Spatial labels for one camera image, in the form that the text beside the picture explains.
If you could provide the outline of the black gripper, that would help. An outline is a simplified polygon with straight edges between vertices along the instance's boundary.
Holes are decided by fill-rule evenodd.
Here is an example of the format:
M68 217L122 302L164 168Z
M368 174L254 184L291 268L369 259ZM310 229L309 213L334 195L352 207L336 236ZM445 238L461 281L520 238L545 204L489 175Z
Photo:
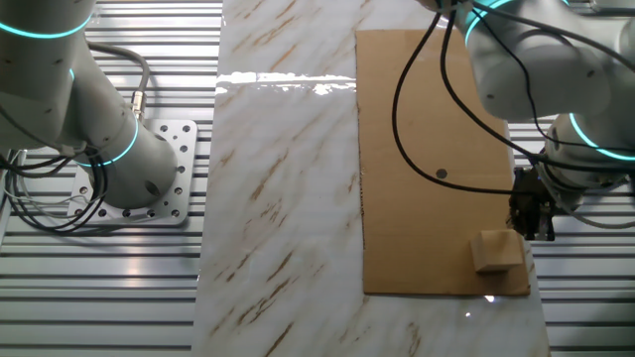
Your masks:
M533 212L524 216L524 211L538 208L551 201L551 196L536 169L514 170L514 193L509 198L506 218L508 228L524 233L527 241L553 242L556 239L553 215L550 212Z

